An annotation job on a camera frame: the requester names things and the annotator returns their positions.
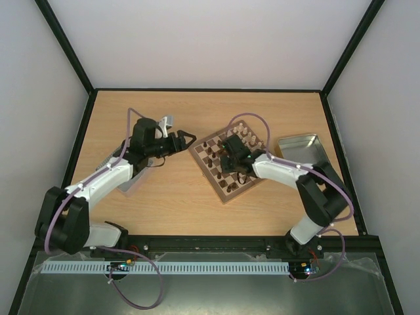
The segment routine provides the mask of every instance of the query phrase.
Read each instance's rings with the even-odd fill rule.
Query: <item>robotic arm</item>
[[[77,191],[52,229],[51,243],[69,254],[77,253],[84,247],[115,246],[124,229],[110,222],[90,222],[89,213],[114,188],[135,178],[147,167],[150,158],[165,158],[184,151],[196,140],[194,135],[182,130],[177,131],[177,135],[168,133],[172,125],[173,117],[169,115],[159,123],[150,118],[140,118],[121,159],[125,140],[109,162],[89,177],[65,189],[51,188],[45,194],[35,235],[45,239],[61,203]]]
[[[272,161],[264,150],[251,152],[237,135],[226,138],[222,145],[225,154],[220,157],[223,173],[239,172],[261,179],[271,179],[299,191],[305,216],[288,233],[287,247],[296,254],[319,231],[333,222],[347,206],[346,200],[327,183],[304,169],[282,165]],[[347,189],[331,164],[321,161],[317,164],[302,164],[334,182],[348,195]]]

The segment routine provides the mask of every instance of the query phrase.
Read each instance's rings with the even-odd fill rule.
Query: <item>white wall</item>
[[[87,93],[35,1],[1,1],[0,38],[0,314],[7,314]]]
[[[385,1],[329,97],[406,314],[420,299],[420,2]]]
[[[95,87],[321,89],[370,0],[50,0]]]

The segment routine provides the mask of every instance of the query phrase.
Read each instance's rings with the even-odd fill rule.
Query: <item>black frame edge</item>
[[[356,30],[354,31],[350,41],[348,42],[345,50],[343,51],[338,63],[335,65],[334,70],[329,76],[327,83],[325,84],[322,92],[325,95],[328,95],[333,89],[334,85],[338,81],[341,73],[346,67],[348,61],[351,59],[354,51],[361,42],[366,31],[369,29],[370,24],[376,17],[376,14],[379,12],[379,9],[382,7],[382,4],[385,0],[372,0],[369,7],[367,8],[365,14],[363,15],[360,23],[358,24]]]
[[[176,88],[176,87],[139,87],[121,88],[106,87],[98,88],[98,91],[121,91],[121,92],[248,92],[248,93],[320,93],[316,89],[204,89],[204,88]]]
[[[76,53],[74,52],[73,47],[70,44],[66,34],[64,33],[64,30],[62,29],[60,22],[55,16],[55,13],[49,2],[47,0],[35,0],[35,2],[38,5],[38,8],[47,21],[48,25],[50,26],[51,31],[54,33],[55,38],[60,43],[62,50],[66,54],[68,61],[79,77],[81,84],[84,86],[86,92],[90,95],[94,91],[93,85],[87,77],[83,66],[81,65]]]
[[[19,312],[20,305],[22,304],[22,299],[24,298],[26,286],[28,285],[29,278],[32,273],[33,265],[35,264],[35,259],[37,257],[38,251],[43,250],[43,245],[41,241],[35,240],[32,249],[30,251],[29,257],[26,261],[22,277],[20,278],[18,288],[14,294],[12,305],[9,309],[9,315],[17,315]]]
[[[366,229],[366,224],[363,219],[362,210],[360,209],[360,204],[356,195],[356,190],[354,189],[353,181],[350,175],[350,170],[348,169],[347,165],[346,156],[343,151],[337,126],[335,125],[333,113],[331,112],[331,108],[329,107],[327,95],[325,95],[324,93],[320,93],[320,98],[322,108],[324,109],[325,118],[327,120],[328,129],[331,134],[331,139],[333,141],[335,154],[337,155],[337,159],[340,165],[340,170],[343,176],[344,184],[348,188],[348,191],[350,192],[350,198],[353,201],[354,222],[356,223],[357,231],[359,234],[366,235],[368,233],[368,230]]]
[[[69,186],[72,182],[74,171],[77,165],[77,161],[79,159],[79,154],[81,150],[81,146],[83,144],[83,140],[85,139],[87,126],[89,125],[89,121],[91,120],[91,115],[93,111],[93,106],[95,105],[96,96],[98,95],[97,89],[93,91],[89,95],[87,99],[85,111],[83,113],[83,117],[81,118],[80,126],[77,132],[76,139],[74,141],[72,153],[70,155],[66,172],[64,173],[64,178],[61,184],[61,188],[65,188]]]

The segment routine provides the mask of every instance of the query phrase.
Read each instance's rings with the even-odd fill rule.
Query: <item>white cable tray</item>
[[[267,274],[288,275],[287,262],[155,262],[161,274]],[[104,274],[111,269],[109,261],[46,261],[42,274]],[[136,262],[114,274],[155,274],[148,262]]]

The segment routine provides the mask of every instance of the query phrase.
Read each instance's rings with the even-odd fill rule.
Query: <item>metal tray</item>
[[[315,134],[281,138],[278,146],[283,158],[291,161],[311,164],[329,161],[320,138]]]

